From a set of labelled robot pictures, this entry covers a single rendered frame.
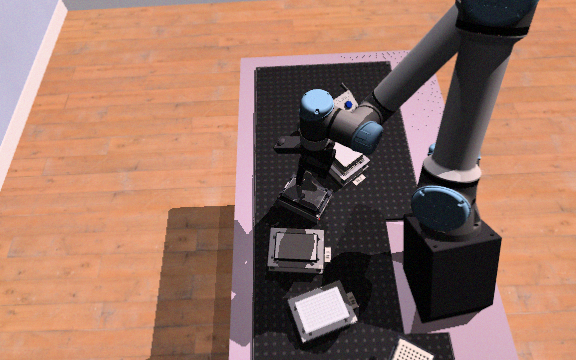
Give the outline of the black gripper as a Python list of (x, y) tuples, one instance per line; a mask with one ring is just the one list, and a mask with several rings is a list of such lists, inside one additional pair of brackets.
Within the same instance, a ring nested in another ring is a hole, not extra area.
[(318, 174), (318, 177), (325, 179), (331, 168), (333, 161), (335, 161), (336, 149), (334, 141), (329, 140), (328, 145), (318, 151), (306, 149), (302, 144), (302, 148), (308, 154), (300, 154), (298, 171), (296, 176), (296, 189), (298, 197), (301, 198), (302, 190), (316, 191), (317, 186), (312, 182), (312, 174), (305, 172), (310, 170)]

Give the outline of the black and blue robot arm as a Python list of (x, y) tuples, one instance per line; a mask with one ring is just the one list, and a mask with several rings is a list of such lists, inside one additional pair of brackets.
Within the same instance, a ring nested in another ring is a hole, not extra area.
[(301, 144), (318, 151), (330, 139), (371, 155), (383, 123), (458, 52), (436, 143), (423, 161), (411, 209), (434, 239), (475, 238), (482, 224), (476, 204), (480, 150), (513, 46), (527, 36), (539, 1), (455, 0), (352, 113), (334, 106), (324, 90), (305, 93), (300, 136), (280, 137), (274, 150), (308, 154)]

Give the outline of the white button panel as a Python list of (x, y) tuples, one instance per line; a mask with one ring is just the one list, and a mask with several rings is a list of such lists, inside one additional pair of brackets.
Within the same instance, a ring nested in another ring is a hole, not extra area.
[[(341, 109), (344, 109), (352, 113), (353, 110), (356, 109), (359, 105), (355, 101), (356, 100), (355, 96), (353, 96), (352, 93), (350, 93), (350, 90), (343, 83), (341, 83), (341, 85), (347, 91), (333, 100), (334, 106), (337, 106)], [(297, 124), (297, 130), (300, 132), (300, 122)]]

